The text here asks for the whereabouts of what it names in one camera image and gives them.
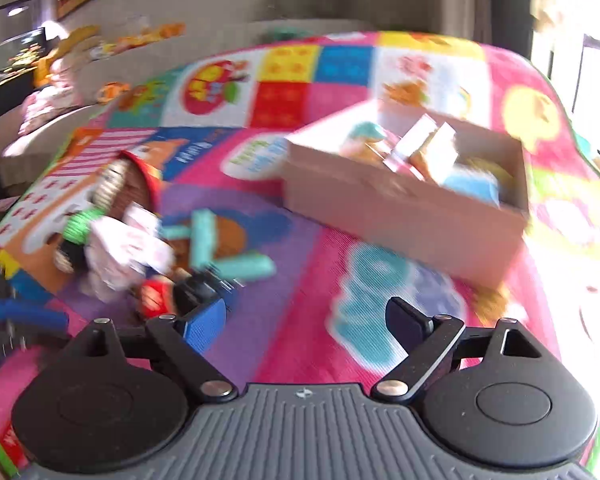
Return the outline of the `yellow green plastic toy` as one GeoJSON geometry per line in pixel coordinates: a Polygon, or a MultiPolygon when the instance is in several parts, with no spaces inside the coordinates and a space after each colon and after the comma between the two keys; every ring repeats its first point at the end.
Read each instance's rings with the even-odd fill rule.
{"type": "Polygon", "coordinates": [[[514,177],[501,165],[496,162],[491,162],[480,157],[471,157],[467,159],[468,166],[475,170],[480,170],[492,174],[492,176],[498,181],[498,188],[500,194],[513,192],[515,189],[514,177]]]}

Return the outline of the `pink cardboard box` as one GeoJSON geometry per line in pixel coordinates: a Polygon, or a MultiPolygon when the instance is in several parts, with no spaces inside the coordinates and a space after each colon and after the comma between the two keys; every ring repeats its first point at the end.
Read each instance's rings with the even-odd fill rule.
{"type": "Polygon", "coordinates": [[[495,288],[506,277],[529,221],[519,140],[421,107],[371,99],[305,126],[287,141],[283,179],[289,210],[471,284],[495,288]],[[500,194],[500,206],[339,154],[361,122],[374,120],[391,133],[404,133],[423,114],[455,129],[462,162],[480,157],[514,177],[515,189],[500,194]]]}

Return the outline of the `blue tissue pack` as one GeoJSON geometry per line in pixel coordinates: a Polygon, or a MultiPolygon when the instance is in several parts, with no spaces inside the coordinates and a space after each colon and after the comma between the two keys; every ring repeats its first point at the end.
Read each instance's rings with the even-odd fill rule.
{"type": "Polygon", "coordinates": [[[454,167],[442,186],[479,202],[500,206],[500,185],[490,172],[463,166],[454,167]]]}

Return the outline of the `pink plush toy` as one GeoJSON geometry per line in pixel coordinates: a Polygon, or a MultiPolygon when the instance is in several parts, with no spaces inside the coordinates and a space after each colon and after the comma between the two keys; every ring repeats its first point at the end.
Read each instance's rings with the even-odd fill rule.
{"type": "Polygon", "coordinates": [[[68,54],[50,63],[42,86],[36,88],[22,103],[22,123],[18,130],[20,136],[26,136],[84,104],[74,85],[72,63],[68,54]]]}

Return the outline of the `red small toy drum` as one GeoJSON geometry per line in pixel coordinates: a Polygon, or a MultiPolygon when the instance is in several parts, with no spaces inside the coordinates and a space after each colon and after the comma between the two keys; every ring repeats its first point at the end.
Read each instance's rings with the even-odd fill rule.
{"type": "Polygon", "coordinates": [[[138,290],[137,313],[143,320],[158,318],[164,314],[181,315],[175,301],[175,283],[163,275],[146,278],[138,290]]]}

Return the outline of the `packaged bread bun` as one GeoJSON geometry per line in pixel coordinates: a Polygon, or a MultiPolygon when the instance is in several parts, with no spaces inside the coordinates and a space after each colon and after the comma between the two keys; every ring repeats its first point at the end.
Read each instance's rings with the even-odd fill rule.
{"type": "Polygon", "coordinates": [[[374,122],[356,125],[339,149],[339,154],[343,157],[372,165],[381,165],[390,152],[388,131],[374,122]]]}

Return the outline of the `teal plastic toy frame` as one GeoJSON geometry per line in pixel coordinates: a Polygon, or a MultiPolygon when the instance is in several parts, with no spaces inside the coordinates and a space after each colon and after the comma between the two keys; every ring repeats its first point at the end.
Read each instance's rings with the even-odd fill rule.
{"type": "Polygon", "coordinates": [[[247,252],[245,235],[238,225],[210,209],[196,209],[187,223],[161,227],[161,237],[174,251],[169,278],[184,280],[193,275],[219,281],[250,283],[272,278],[274,260],[260,252],[247,252]]]}

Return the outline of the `crochet doll green scarf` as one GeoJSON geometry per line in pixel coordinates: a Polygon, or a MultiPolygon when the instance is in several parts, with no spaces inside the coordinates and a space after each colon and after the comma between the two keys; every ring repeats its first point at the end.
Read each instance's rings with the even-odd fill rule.
{"type": "Polygon", "coordinates": [[[122,151],[100,172],[85,209],[70,214],[54,252],[60,272],[86,270],[85,246],[92,223],[102,217],[122,221],[132,204],[156,214],[162,174],[159,169],[129,151],[122,151]]]}

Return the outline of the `orange fish plush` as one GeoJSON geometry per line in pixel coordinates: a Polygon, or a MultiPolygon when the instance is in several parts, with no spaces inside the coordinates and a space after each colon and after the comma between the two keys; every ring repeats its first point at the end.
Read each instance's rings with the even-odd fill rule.
{"type": "Polygon", "coordinates": [[[123,93],[128,92],[130,89],[131,86],[125,82],[107,82],[96,92],[96,101],[99,102],[99,104],[107,104],[117,99],[123,93]]]}

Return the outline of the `pink blue package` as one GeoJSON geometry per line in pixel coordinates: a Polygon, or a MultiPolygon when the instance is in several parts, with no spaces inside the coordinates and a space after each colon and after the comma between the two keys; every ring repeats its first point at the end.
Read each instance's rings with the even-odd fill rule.
{"type": "Polygon", "coordinates": [[[423,114],[394,144],[382,162],[393,172],[409,172],[422,180],[442,185],[457,161],[456,131],[423,114]]]}

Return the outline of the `yellow plush toys row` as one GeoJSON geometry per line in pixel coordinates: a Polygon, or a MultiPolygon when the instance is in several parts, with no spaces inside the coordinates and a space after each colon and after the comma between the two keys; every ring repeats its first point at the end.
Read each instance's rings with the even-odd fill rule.
{"type": "Polygon", "coordinates": [[[185,31],[186,24],[183,22],[163,24],[156,28],[145,28],[138,35],[119,37],[114,42],[101,41],[96,47],[90,50],[90,58],[92,60],[111,58],[114,55],[129,50],[183,36],[185,31]]]}

